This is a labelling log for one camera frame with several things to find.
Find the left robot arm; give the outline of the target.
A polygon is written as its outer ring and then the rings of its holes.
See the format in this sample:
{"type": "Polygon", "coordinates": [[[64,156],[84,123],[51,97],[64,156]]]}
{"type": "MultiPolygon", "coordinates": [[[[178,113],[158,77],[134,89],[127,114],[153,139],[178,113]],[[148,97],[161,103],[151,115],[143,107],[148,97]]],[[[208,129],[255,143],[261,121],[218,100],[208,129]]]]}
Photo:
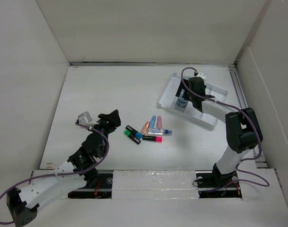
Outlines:
{"type": "Polygon", "coordinates": [[[15,226],[24,227],[53,201],[76,189],[91,188],[98,183],[96,167],[108,154],[108,135],[121,125],[119,112],[101,113],[96,122],[88,112],[84,112],[75,124],[90,132],[80,148],[51,174],[34,177],[31,184],[21,188],[15,186],[6,193],[7,207],[15,226]]]}

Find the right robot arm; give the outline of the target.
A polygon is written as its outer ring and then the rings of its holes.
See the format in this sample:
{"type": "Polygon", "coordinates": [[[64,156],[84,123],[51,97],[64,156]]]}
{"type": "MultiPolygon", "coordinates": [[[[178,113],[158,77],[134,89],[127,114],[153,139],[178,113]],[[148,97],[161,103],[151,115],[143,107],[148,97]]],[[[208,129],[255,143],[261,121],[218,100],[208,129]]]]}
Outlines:
{"type": "Polygon", "coordinates": [[[233,175],[238,166],[247,161],[244,156],[256,146],[261,147],[262,132],[252,108],[238,107],[216,101],[216,97],[206,94],[206,85],[202,78],[181,77],[176,97],[184,90],[182,98],[202,114],[208,114],[225,124],[227,148],[222,157],[214,164],[211,175],[203,182],[212,187],[225,187],[236,183],[233,175]]]}

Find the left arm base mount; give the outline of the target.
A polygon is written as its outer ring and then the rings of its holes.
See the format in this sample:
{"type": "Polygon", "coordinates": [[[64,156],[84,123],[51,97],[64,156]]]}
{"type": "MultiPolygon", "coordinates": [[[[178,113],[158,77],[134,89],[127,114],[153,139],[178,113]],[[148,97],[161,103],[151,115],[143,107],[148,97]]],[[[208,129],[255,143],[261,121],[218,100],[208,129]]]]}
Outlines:
{"type": "Polygon", "coordinates": [[[68,193],[70,199],[111,199],[113,170],[92,170],[93,177],[84,187],[68,193]]]}

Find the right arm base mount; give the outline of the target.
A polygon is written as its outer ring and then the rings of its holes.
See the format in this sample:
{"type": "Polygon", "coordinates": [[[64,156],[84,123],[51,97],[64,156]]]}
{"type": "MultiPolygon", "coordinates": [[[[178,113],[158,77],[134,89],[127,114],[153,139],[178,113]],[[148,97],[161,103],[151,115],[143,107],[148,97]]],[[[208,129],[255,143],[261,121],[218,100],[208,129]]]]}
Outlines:
{"type": "Polygon", "coordinates": [[[211,171],[196,171],[196,179],[192,185],[198,188],[200,199],[212,198],[241,198],[241,188],[237,181],[237,173],[234,170],[231,173],[222,175],[216,167],[211,171]]]}

